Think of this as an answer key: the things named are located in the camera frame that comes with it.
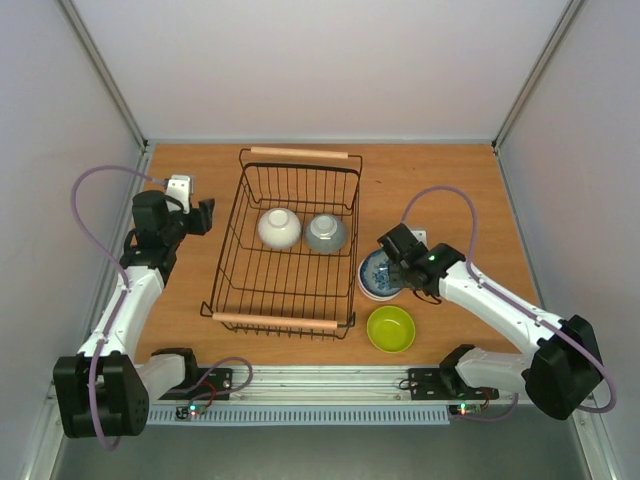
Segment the blue floral white bowl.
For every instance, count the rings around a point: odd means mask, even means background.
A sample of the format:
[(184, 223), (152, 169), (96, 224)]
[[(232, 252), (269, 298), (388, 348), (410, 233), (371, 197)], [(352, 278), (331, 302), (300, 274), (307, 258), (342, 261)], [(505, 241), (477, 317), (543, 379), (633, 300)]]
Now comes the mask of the blue floral white bowl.
[(357, 274), (360, 291), (369, 299), (384, 302), (395, 298), (402, 288), (392, 286), (389, 258), (382, 249), (371, 252), (360, 263)]

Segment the grey dotted bowl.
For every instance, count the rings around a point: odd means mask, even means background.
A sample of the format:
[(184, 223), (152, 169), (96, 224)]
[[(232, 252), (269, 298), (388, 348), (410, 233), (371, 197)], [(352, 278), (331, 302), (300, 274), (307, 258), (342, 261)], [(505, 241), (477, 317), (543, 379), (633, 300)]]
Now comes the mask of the grey dotted bowl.
[(347, 231), (344, 223), (335, 215), (314, 216), (306, 226), (305, 240), (312, 252), (333, 254), (346, 243)]

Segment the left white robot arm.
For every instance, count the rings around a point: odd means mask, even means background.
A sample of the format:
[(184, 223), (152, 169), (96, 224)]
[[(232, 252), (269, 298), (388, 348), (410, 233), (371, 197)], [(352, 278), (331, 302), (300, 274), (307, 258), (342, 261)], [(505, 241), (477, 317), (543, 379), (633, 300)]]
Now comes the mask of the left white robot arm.
[(189, 235), (213, 225), (212, 199), (191, 205), (159, 190), (132, 200), (133, 227), (118, 262), (121, 277), (103, 315), (73, 356), (59, 358), (53, 383), (61, 423), (69, 438), (137, 436), (150, 405), (172, 391), (195, 395), (202, 375), (192, 349), (156, 351), (141, 367), (134, 364), (138, 341), (153, 305), (165, 289), (177, 250)]

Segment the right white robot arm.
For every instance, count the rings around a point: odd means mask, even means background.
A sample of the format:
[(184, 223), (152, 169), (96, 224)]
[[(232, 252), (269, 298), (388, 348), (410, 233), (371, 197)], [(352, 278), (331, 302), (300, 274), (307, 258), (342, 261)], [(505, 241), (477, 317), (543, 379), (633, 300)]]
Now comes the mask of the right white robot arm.
[(523, 394), (547, 416), (565, 420), (603, 381), (596, 335), (583, 317), (562, 318), (533, 306), (477, 271), (453, 247), (427, 248), (404, 224), (378, 242), (403, 287), (462, 307), (518, 350), (488, 352), (471, 344), (454, 349), (439, 364), (442, 387), (451, 397), (478, 387)]

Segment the white ribbed bowl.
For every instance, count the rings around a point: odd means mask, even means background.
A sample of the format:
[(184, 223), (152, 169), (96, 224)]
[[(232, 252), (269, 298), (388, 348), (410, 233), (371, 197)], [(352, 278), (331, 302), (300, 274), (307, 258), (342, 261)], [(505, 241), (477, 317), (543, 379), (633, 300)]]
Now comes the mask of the white ribbed bowl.
[(275, 250), (293, 247), (302, 234), (297, 215), (287, 208), (272, 208), (265, 212), (257, 224), (261, 242)]

